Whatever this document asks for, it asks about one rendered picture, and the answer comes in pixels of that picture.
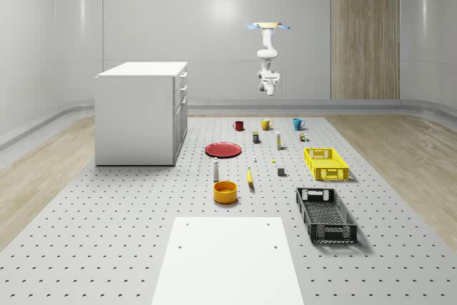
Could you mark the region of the red plate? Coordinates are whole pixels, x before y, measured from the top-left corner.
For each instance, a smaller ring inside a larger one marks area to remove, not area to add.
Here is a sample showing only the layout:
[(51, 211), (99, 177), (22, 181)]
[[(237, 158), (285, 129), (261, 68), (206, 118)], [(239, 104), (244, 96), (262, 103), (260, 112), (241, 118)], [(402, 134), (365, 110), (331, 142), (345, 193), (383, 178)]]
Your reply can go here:
[(217, 158), (231, 158), (238, 156), (242, 149), (238, 144), (231, 142), (215, 142), (205, 148), (207, 155)]

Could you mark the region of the yellow basket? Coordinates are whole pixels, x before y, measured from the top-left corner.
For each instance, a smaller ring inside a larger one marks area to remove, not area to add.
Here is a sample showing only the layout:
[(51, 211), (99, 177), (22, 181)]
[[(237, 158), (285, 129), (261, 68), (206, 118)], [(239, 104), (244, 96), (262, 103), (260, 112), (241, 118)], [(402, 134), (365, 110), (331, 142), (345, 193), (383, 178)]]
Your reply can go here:
[(305, 148), (304, 159), (316, 180), (348, 180), (348, 165), (332, 148)]

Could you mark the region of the yellow bowl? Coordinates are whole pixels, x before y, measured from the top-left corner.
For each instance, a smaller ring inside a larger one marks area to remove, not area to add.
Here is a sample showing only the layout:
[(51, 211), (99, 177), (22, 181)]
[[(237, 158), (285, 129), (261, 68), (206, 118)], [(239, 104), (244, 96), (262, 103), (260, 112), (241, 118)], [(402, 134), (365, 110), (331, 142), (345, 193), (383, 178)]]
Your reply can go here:
[(230, 204), (237, 200), (237, 185), (232, 181), (218, 181), (214, 184), (214, 201)]

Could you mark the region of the white cabinet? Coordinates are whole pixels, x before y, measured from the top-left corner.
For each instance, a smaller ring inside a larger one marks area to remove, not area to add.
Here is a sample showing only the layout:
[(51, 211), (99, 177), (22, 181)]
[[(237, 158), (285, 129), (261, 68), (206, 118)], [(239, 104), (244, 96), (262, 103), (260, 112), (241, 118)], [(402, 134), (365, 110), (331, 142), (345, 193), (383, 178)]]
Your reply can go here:
[(174, 165), (187, 132), (188, 64), (126, 62), (95, 82), (95, 163)]

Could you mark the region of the dark grey basket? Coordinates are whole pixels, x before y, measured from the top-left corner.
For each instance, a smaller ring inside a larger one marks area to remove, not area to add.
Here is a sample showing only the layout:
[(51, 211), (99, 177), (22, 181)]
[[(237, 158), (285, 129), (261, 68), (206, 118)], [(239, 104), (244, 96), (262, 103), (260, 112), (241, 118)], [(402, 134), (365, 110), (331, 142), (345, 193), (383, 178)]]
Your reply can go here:
[(296, 187), (296, 203), (313, 242), (357, 242), (356, 222), (334, 189)]

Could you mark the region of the white board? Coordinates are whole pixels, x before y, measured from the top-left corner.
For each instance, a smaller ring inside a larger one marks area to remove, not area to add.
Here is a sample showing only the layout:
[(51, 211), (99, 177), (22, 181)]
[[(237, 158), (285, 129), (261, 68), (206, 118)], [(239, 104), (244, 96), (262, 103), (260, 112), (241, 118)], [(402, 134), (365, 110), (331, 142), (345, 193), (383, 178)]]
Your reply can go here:
[(152, 305), (303, 305), (281, 218), (175, 218)]

